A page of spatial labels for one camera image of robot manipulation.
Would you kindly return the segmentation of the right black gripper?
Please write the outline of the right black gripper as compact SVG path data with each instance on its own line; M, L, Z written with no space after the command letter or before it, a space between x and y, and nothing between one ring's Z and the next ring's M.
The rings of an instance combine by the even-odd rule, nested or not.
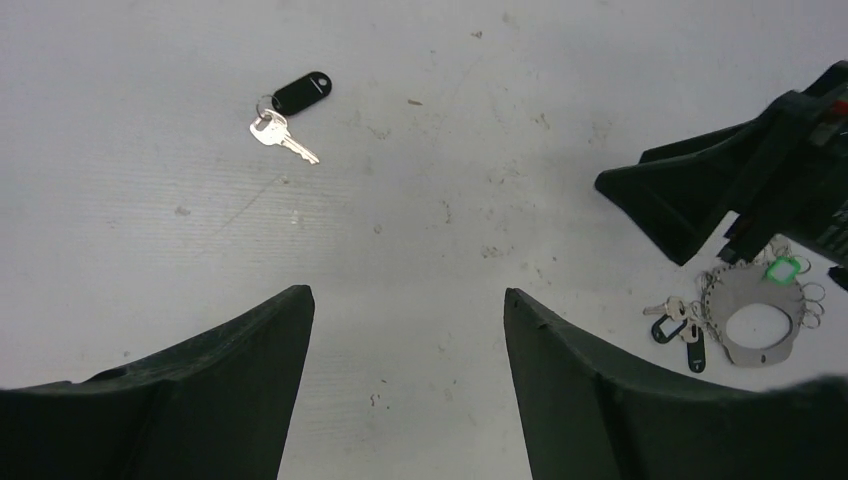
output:
M847 62L800 95L813 102L800 119L763 115L649 149L594 187L679 266L734 211L720 259L750 260L782 234L832 261L828 276L846 289Z

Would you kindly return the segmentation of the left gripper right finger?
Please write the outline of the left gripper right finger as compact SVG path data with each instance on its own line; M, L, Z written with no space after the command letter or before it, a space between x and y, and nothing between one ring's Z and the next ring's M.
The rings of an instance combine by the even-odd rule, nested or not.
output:
M697 380L634 356L525 292L504 330L536 479L843 479L847 382L766 392Z

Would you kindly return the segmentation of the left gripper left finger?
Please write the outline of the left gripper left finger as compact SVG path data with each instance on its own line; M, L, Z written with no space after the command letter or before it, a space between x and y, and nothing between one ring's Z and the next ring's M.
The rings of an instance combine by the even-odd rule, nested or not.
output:
M295 285L169 348L1 393L5 479L274 479L310 343Z

